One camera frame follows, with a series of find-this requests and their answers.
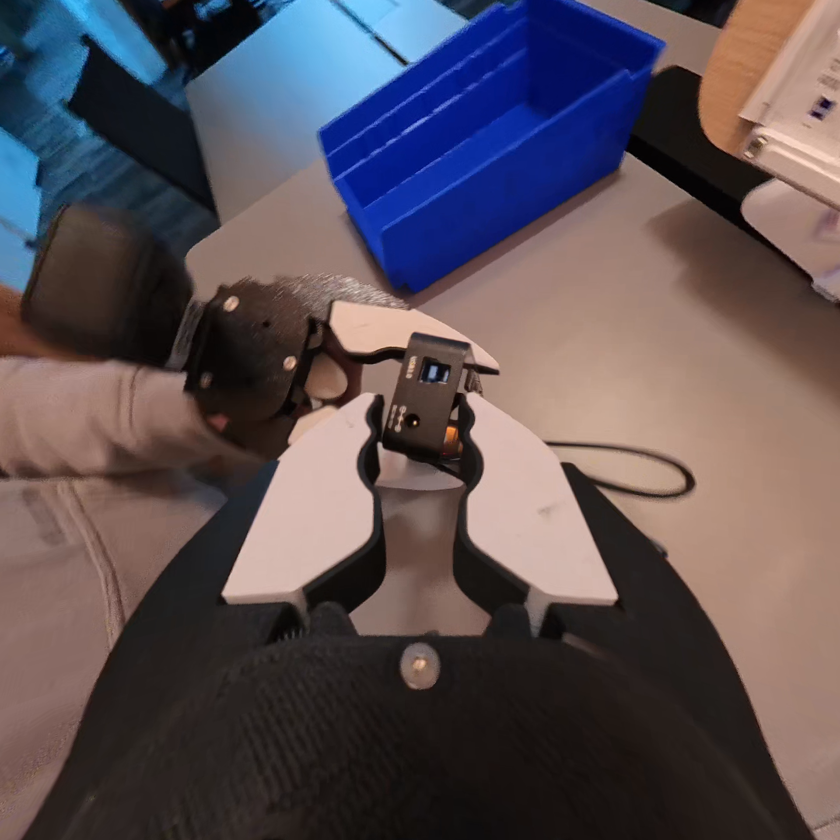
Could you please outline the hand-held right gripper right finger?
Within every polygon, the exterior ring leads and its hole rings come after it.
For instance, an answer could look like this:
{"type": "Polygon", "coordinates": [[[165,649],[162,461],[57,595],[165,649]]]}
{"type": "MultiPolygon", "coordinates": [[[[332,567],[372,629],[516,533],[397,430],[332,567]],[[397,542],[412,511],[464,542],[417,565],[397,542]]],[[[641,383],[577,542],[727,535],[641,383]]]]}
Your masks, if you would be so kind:
{"type": "Polygon", "coordinates": [[[460,397],[458,432],[458,588],[489,616],[523,606],[533,636],[553,605],[615,606],[616,585],[550,447],[476,393],[460,397]]]}

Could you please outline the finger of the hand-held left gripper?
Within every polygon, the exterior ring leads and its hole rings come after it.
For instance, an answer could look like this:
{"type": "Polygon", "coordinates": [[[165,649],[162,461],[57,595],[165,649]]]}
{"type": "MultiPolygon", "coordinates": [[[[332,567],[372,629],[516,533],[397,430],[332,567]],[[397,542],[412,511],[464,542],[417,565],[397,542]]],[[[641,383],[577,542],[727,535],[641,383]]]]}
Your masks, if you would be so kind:
{"type": "MultiPolygon", "coordinates": [[[[336,405],[324,405],[302,416],[290,432],[288,445],[294,445],[304,434],[325,423],[340,409],[336,405]]],[[[426,463],[417,463],[408,457],[377,445],[380,474],[379,488],[394,490],[437,491],[461,488],[461,481],[441,469],[426,463]]]]}
{"type": "Polygon", "coordinates": [[[368,303],[335,301],[329,328],[343,353],[361,364],[403,361],[414,333],[466,343],[480,374],[498,375],[498,362],[477,342],[416,309],[384,308],[368,303]]]}

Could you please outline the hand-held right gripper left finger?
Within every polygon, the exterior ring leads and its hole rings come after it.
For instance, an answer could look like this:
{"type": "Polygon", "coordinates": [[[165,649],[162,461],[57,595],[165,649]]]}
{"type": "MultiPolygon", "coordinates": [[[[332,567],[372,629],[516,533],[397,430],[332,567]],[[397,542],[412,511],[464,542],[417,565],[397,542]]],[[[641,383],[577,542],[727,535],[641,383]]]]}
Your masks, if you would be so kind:
{"type": "Polygon", "coordinates": [[[347,612],[385,574],[379,437],[383,397],[364,393],[329,413],[278,459],[222,590],[229,605],[323,602],[347,612]]]}

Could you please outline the black usb hub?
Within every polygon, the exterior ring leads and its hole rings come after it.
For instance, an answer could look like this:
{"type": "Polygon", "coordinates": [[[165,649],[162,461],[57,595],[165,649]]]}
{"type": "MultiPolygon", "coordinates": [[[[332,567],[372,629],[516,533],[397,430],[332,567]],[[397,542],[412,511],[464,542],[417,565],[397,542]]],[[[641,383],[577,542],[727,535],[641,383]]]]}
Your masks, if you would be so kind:
{"type": "Polygon", "coordinates": [[[383,448],[428,464],[459,457],[462,447],[452,414],[472,362],[469,343],[414,332],[383,423],[383,448]]]}

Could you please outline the black usb cable angled plug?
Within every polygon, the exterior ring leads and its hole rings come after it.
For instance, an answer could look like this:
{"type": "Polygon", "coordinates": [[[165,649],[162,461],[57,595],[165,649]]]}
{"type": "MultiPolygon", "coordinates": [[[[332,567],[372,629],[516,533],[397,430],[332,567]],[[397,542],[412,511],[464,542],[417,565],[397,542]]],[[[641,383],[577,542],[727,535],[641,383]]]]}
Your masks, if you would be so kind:
{"type": "Polygon", "coordinates": [[[600,490],[608,490],[615,493],[619,493],[621,495],[645,500],[666,501],[687,497],[697,488],[697,478],[687,465],[677,460],[676,458],[669,457],[661,452],[650,448],[638,448],[620,444],[604,444],[570,440],[544,439],[542,442],[549,448],[554,449],[587,449],[647,459],[652,462],[658,463],[662,466],[666,466],[670,469],[673,469],[681,475],[683,480],[681,486],[676,488],[646,489],[637,486],[617,484],[604,478],[587,474],[586,478],[600,490]]]}

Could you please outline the person's left forearm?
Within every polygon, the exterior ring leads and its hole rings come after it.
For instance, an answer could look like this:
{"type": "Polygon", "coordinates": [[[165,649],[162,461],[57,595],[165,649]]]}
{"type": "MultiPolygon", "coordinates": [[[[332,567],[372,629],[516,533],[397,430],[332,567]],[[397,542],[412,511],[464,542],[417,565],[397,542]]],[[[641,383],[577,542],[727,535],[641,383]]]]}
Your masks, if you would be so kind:
{"type": "Polygon", "coordinates": [[[127,476],[157,469],[236,476],[263,464],[205,419],[179,374],[120,362],[2,359],[6,476],[127,476]]]}

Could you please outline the blue plastic bin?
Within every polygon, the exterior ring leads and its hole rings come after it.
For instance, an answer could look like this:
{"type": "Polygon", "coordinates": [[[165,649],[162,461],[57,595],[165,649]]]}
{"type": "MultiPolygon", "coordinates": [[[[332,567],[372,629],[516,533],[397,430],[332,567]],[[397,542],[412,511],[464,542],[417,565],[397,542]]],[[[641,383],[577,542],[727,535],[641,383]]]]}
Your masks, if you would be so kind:
{"type": "Polygon", "coordinates": [[[580,2],[495,4],[324,125],[392,286],[424,290],[614,173],[665,47],[580,2]]]}

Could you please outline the person's grey sweatshirt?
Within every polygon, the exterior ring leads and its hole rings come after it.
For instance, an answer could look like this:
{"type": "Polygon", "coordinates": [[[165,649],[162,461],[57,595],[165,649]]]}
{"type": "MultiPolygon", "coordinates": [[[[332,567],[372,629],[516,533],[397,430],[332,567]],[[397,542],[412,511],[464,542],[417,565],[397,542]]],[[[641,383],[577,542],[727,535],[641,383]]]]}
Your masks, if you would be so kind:
{"type": "Polygon", "coordinates": [[[225,501],[178,470],[2,480],[2,838],[25,835],[126,622],[225,501]]]}

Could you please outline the black seat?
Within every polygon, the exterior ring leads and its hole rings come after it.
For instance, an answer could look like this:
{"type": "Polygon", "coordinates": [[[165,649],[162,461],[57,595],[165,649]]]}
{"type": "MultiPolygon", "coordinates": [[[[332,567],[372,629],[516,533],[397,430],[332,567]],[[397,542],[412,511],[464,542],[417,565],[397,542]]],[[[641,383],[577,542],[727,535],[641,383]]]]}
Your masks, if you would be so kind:
{"type": "Polygon", "coordinates": [[[770,176],[717,148],[700,125],[701,77],[680,67],[650,81],[627,152],[753,238],[763,237],[742,215],[741,205],[770,176]]]}

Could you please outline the round wooden board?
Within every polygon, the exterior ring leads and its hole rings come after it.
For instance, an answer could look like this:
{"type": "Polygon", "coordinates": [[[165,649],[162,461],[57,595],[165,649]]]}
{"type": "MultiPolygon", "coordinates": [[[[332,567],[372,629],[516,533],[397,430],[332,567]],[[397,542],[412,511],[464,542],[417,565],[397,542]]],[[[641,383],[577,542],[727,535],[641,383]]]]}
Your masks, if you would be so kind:
{"type": "Polygon", "coordinates": [[[700,84],[700,126],[709,141],[742,157],[753,123],[743,106],[814,1],[739,1],[717,40],[700,84]]]}

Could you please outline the white device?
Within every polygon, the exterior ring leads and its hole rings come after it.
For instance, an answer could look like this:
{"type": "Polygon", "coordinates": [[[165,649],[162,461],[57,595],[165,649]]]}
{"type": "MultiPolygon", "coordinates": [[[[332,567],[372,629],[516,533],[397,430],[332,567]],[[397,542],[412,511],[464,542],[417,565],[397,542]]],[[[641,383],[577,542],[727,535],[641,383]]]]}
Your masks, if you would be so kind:
{"type": "Polygon", "coordinates": [[[839,302],[839,2],[814,2],[739,116],[741,157],[771,179],[743,199],[748,225],[839,302]]]}

